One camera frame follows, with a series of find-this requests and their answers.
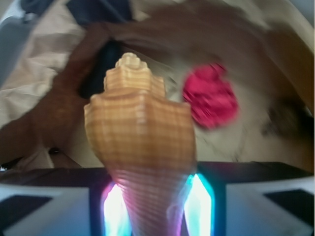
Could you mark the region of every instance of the tan shell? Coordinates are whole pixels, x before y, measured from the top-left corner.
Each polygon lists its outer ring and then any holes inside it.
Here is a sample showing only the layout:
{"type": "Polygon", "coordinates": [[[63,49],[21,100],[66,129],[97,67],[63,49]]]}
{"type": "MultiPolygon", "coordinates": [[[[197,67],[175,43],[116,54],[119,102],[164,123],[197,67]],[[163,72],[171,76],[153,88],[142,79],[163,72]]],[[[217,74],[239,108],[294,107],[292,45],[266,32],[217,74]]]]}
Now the tan shell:
{"type": "Polygon", "coordinates": [[[179,235],[196,168],[190,106],[165,98],[163,78],[127,53],[85,106],[96,156],[121,187],[134,235],[179,235]]]}

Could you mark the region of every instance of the led light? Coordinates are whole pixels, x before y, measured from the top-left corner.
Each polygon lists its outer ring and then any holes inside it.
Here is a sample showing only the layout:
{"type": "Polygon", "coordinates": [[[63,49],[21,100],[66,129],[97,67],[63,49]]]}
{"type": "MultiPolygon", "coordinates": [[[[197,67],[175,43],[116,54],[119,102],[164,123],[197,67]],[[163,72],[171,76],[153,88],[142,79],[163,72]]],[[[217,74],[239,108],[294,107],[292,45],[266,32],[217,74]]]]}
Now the led light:
{"type": "Polygon", "coordinates": [[[194,176],[191,191],[184,205],[187,230],[191,236],[210,236],[213,231],[213,201],[208,193],[211,187],[207,186],[205,179],[203,180],[208,189],[205,188],[199,175],[194,176]]]}
{"type": "MultiPolygon", "coordinates": [[[[214,194],[202,175],[190,177],[192,184],[184,205],[187,230],[191,236],[213,235],[214,194]]],[[[104,201],[106,236],[131,236],[131,224],[120,188],[115,184],[104,201]]]]}
{"type": "Polygon", "coordinates": [[[131,224],[122,191],[115,184],[104,201],[106,236],[131,236],[131,224]]]}

